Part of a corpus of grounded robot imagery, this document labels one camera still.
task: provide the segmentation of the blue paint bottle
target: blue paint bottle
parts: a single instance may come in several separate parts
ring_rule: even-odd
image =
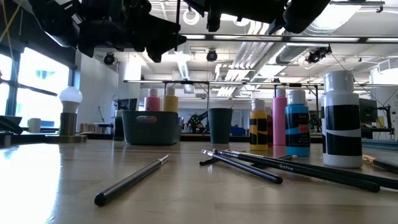
[[[305,91],[291,90],[285,107],[286,154],[310,156],[310,116]]]

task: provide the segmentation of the light bulb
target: light bulb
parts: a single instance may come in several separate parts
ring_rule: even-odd
[[[76,113],[76,109],[83,100],[83,95],[75,87],[67,87],[59,94],[63,113]]]

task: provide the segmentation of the dark green cup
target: dark green cup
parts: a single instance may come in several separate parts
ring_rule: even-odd
[[[232,109],[212,108],[208,110],[210,139],[214,144],[228,144],[231,131]]]

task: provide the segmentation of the table surface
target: table surface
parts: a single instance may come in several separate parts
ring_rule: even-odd
[[[248,143],[214,146],[32,144],[0,150],[0,223],[398,223],[398,191],[371,193],[303,175],[268,169],[281,185],[208,159],[201,149],[248,150]],[[322,146],[299,162],[322,164]],[[394,151],[364,149],[398,162]],[[166,154],[169,161],[105,207],[93,197]],[[269,154],[283,156],[284,148]],[[367,174],[398,178],[364,165]]]

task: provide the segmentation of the pink paint bottle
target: pink paint bottle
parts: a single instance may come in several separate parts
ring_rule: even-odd
[[[272,120],[274,127],[274,145],[285,146],[285,107],[287,106],[286,90],[277,89],[272,102]]]
[[[145,111],[161,111],[161,99],[157,97],[157,89],[149,89],[149,96],[144,99]]]

